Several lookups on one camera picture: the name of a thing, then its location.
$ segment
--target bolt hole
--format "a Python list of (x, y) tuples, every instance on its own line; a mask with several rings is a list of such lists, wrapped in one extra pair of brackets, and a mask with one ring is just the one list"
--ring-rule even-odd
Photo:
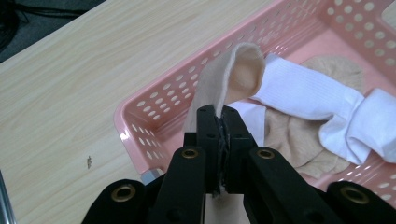
[(346, 186), (341, 188), (340, 190), (344, 197), (354, 203), (366, 204), (369, 202), (369, 198), (367, 197), (367, 195), (365, 195), (358, 189)]
[(181, 152), (181, 156), (186, 159), (193, 159), (198, 156), (198, 151), (195, 149), (185, 149)]
[(261, 149), (257, 152), (257, 154), (263, 159), (272, 159), (275, 156), (274, 152), (267, 149)]
[(114, 189), (111, 193), (111, 198), (114, 202), (124, 203), (129, 201), (136, 194), (136, 189), (132, 185), (122, 185)]

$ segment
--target basket hole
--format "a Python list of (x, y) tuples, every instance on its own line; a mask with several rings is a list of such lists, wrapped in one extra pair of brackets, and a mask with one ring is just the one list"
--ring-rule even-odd
[(297, 11), (297, 7), (294, 7), (294, 8), (291, 10), (290, 14), (292, 15), (292, 14), (294, 14), (296, 11)]
[(368, 2), (364, 5), (364, 10), (366, 10), (366, 11), (371, 11), (373, 9), (374, 9), (374, 3), (372, 3), (372, 2)]
[(384, 183), (381, 183), (378, 185), (378, 187), (381, 189), (387, 188), (388, 186), (389, 186), (389, 183), (387, 183), (387, 182), (384, 182)]
[(390, 194), (384, 194), (384, 195), (381, 196), (381, 198), (382, 198), (384, 201), (387, 201), (387, 200), (391, 199), (392, 196), (391, 196)]
[(376, 39), (383, 39), (385, 37), (385, 33), (382, 31), (378, 31), (375, 33), (375, 38)]
[(362, 39), (363, 37), (364, 37), (363, 32), (358, 31), (358, 32), (355, 33), (355, 38), (357, 38), (357, 39)]
[(337, 21), (338, 23), (343, 23), (344, 22), (344, 17), (339, 15), (339, 16), (335, 17), (335, 21)]
[(388, 66), (393, 66), (393, 65), (395, 65), (395, 60), (392, 58), (388, 58), (385, 60), (385, 64)]
[(274, 27), (275, 27), (275, 24), (276, 24), (276, 21), (271, 22), (270, 28), (271, 28), (271, 29), (274, 28)]
[(247, 42), (252, 42), (254, 39), (254, 35), (252, 35), (251, 37), (248, 38)]
[(208, 58), (202, 59), (201, 64), (206, 64), (206, 63), (207, 63), (207, 60), (209, 60), (209, 59), (208, 59)]
[(180, 81), (183, 78), (183, 75), (176, 77), (176, 81)]
[(371, 22), (366, 22), (366, 24), (364, 24), (364, 29), (371, 31), (374, 29), (374, 25)]
[(168, 93), (167, 93), (167, 95), (168, 96), (171, 96), (171, 95), (173, 95), (175, 93), (175, 91), (169, 91)]
[(160, 157), (157, 155), (157, 153), (155, 153), (155, 151), (153, 151), (152, 154), (154, 154), (155, 158), (157, 158), (157, 159), (160, 158)]
[(144, 146), (145, 145), (145, 141), (143, 141), (143, 139), (141, 139), (140, 137), (139, 137), (139, 142)]
[(367, 49), (372, 48), (374, 45), (373, 40), (366, 40), (366, 42), (364, 42), (364, 47), (366, 47)]
[(265, 32), (265, 28), (262, 28), (262, 29), (260, 30), (260, 32), (259, 32), (259, 35), (263, 35), (264, 32)]
[(225, 46), (226, 49), (229, 49), (233, 45), (233, 42), (228, 42), (228, 44)]
[(158, 105), (158, 104), (160, 104), (160, 103), (162, 103), (162, 102), (163, 102), (163, 98), (160, 98), (160, 99), (158, 99), (158, 100), (155, 101), (155, 104)]
[(167, 90), (169, 89), (169, 87), (171, 87), (171, 84), (166, 83), (165, 85), (163, 85), (163, 90)]
[(352, 6), (346, 6), (346, 7), (344, 7), (344, 12), (345, 12), (346, 14), (351, 13), (352, 10), (353, 10), (353, 7), (352, 7)]
[(183, 88), (183, 87), (186, 86), (186, 84), (187, 84), (186, 82), (182, 82), (182, 83), (180, 83), (180, 85), (178, 85), (178, 87), (179, 87), (179, 88)]
[(386, 46), (388, 49), (394, 49), (394, 48), (396, 48), (396, 42), (393, 40), (390, 40), (386, 43)]
[(346, 24), (346, 30), (347, 31), (352, 31), (353, 30), (353, 24), (352, 23), (347, 23)]
[(218, 50), (216, 50), (216, 51), (213, 53), (213, 57), (217, 57), (219, 54), (220, 54), (220, 50), (218, 49)]
[(299, 11), (298, 14), (297, 14), (297, 16), (296, 16), (296, 18), (300, 18), (301, 15), (303, 15), (303, 12), (302, 12), (302, 11)]
[(268, 22), (268, 18), (265, 18), (265, 20), (262, 21), (262, 25)]
[(253, 27), (251, 27), (250, 32), (253, 33), (256, 29), (257, 27), (254, 25)]
[(151, 106), (146, 106), (146, 107), (143, 109), (143, 111), (144, 111), (144, 112), (148, 112), (150, 109), (151, 109)]
[(195, 70), (195, 66), (193, 66), (193, 67), (191, 67), (191, 68), (189, 69), (189, 73), (193, 72), (194, 70)]
[(151, 154), (149, 153), (149, 151), (146, 151), (146, 155), (148, 155), (148, 157), (152, 160), (152, 156), (151, 156)]
[(243, 39), (245, 37), (245, 35), (240, 35), (239, 37), (238, 37), (238, 40), (241, 40), (241, 39)]
[(353, 18), (355, 21), (362, 21), (363, 20), (363, 16), (360, 14), (360, 13), (358, 13), (358, 14), (356, 14), (355, 16), (354, 16), (354, 18)]
[(132, 124), (132, 128), (134, 129), (135, 132), (137, 132), (136, 126), (134, 126), (133, 124)]
[(140, 101), (139, 103), (137, 103), (137, 106), (142, 106), (142, 105), (144, 105), (146, 102), (145, 101)]
[(336, 6), (341, 6), (343, 4), (343, 0), (334, 0)]
[(376, 49), (375, 50), (375, 56), (377, 56), (377, 57), (384, 56), (384, 54), (385, 54), (385, 51), (382, 50), (382, 49)]
[(150, 97), (149, 97), (149, 98), (151, 98), (151, 99), (152, 99), (152, 98), (156, 97), (157, 95), (158, 95), (158, 92), (156, 92), (156, 91), (155, 91), (154, 93), (152, 93), (152, 94), (150, 95)]
[(195, 79), (197, 79), (198, 78), (198, 74), (194, 74), (192, 77), (191, 77), (191, 80), (195, 80)]

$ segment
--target pink basket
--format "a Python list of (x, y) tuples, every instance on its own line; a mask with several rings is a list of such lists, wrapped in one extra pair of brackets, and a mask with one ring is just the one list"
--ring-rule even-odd
[[(170, 69), (117, 108), (115, 124), (136, 170), (166, 172), (174, 151), (182, 146), (182, 124), (201, 70), (240, 42), (256, 43), (264, 54), (274, 52), (296, 63), (323, 54), (346, 56), (364, 70), (367, 91), (379, 87), (396, 95), (396, 32), (381, 18), (391, 2), (276, 1)], [(362, 166), (350, 165), (320, 180), (305, 179), (320, 189), (351, 180), (396, 207), (396, 165), (375, 153)]]

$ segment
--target table surface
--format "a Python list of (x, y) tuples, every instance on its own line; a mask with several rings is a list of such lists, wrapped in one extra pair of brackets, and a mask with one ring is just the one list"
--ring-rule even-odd
[(107, 185), (139, 179), (117, 105), (271, 2), (107, 0), (1, 63), (0, 169), (18, 222), (79, 223)]

